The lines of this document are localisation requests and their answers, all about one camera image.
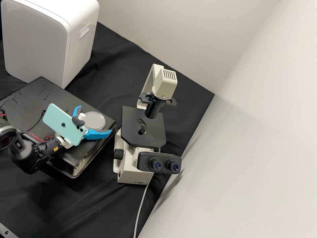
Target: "smartphone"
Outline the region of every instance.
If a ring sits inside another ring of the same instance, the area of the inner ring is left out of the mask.
[[[77,126],[70,115],[53,103],[48,106],[43,122],[73,145],[79,145],[87,131],[84,125]]]

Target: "microscope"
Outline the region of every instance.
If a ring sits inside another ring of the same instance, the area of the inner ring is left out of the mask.
[[[176,106],[173,93],[177,86],[175,71],[153,64],[137,107],[122,107],[122,126],[115,134],[113,171],[118,183],[150,182],[154,173],[178,174],[182,158],[161,153],[166,144],[163,114],[160,109]]]

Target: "white backdrop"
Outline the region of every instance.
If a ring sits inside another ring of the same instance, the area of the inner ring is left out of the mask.
[[[218,93],[278,1],[98,0],[98,20]]]
[[[316,237],[316,12],[278,3],[139,237]]]

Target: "black fabric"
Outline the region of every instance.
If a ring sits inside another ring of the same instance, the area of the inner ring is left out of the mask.
[[[136,106],[153,63],[171,69],[98,23],[91,60],[66,90],[120,125],[121,106]],[[7,75],[3,64],[0,67],[3,98],[24,83]],[[177,107],[161,110],[167,139],[161,151],[181,156],[214,94],[179,72],[177,78]],[[46,171],[50,176],[26,175],[1,153],[0,222],[21,237],[133,237],[145,186],[117,183],[113,147],[112,139],[77,179],[52,170]],[[138,233],[168,179],[167,175],[153,176]]]

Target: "clear petri dish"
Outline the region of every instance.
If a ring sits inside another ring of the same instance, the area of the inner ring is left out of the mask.
[[[102,130],[106,125],[106,120],[99,112],[86,112],[85,113],[85,126],[93,130]]]

